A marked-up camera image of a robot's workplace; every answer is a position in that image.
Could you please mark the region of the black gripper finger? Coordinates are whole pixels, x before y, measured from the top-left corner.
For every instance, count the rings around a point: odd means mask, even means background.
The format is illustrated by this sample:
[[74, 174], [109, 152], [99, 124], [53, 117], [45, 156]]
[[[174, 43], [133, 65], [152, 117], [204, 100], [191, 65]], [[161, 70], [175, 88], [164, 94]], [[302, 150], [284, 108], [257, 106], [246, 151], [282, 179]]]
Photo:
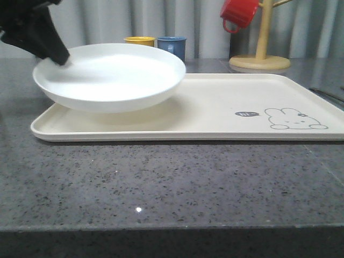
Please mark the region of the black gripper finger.
[[63, 66], [68, 61], [70, 54], [62, 42], [51, 18], [40, 16], [35, 23], [35, 40], [45, 58]]

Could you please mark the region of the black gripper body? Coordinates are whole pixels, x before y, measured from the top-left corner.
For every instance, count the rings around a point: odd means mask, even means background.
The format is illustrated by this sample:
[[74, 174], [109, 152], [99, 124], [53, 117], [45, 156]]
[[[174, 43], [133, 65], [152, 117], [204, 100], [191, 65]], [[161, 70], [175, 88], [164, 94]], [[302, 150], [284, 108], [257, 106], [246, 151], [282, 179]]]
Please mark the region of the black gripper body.
[[39, 58], [45, 58], [34, 38], [35, 23], [40, 16], [51, 18], [48, 7], [60, 3], [60, 1], [1, 1], [1, 40]]

